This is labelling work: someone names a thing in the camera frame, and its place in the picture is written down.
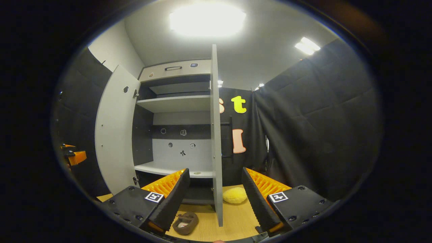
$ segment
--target drawer handle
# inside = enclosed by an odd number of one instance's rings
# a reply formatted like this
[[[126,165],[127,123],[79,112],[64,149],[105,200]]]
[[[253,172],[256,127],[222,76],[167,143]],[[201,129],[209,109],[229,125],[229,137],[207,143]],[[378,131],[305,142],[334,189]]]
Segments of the drawer handle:
[[[182,69],[182,68],[183,68],[182,66],[166,67],[166,68],[165,68],[165,71],[168,71],[169,68],[175,68],[175,67],[178,67],[179,69]]]

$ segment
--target yellow sponge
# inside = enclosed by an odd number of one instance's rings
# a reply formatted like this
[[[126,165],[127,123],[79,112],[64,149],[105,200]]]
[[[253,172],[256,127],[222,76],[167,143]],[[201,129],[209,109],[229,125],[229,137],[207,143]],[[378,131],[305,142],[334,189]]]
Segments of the yellow sponge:
[[[248,196],[244,188],[235,187],[227,190],[222,194],[223,200],[229,203],[242,203]]]

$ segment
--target cabinet drawer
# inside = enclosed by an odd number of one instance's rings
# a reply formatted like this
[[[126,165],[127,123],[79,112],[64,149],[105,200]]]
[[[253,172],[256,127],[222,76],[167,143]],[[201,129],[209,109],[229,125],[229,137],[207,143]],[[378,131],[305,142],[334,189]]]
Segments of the cabinet drawer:
[[[141,73],[140,82],[168,77],[210,74],[211,61],[211,59],[189,60],[145,67]]]

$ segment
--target white wall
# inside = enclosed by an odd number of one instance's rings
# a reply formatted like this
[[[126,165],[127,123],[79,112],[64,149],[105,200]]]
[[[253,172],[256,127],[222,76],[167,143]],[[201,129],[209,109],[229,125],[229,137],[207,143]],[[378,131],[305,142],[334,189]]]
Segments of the white wall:
[[[124,27],[124,20],[116,23],[98,36],[89,46],[91,53],[112,72],[122,65],[138,79],[144,63],[130,42]]]

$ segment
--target ceiling light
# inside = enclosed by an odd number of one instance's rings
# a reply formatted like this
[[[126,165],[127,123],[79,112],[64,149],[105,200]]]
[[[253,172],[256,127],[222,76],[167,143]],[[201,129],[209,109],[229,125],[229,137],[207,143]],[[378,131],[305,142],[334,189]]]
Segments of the ceiling light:
[[[201,3],[186,6],[169,15],[171,29],[192,36],[224,36],[237,33],[246,14],[232,6]]]
[[[302,42],[309,47],[310,49],[314,50],[314,51],[318,51],[319,49],[321,49],[317,44],[315,44],[313,41],[309,40],[306,37],[302,38]]]
[[[295,45],[295,48],[301,50],[302,52],[308,54],[308,55],[312,55],[314,53],[314,50],[310,49],[309,47],[307,47],[305,44],[303,43],[297,43]]]

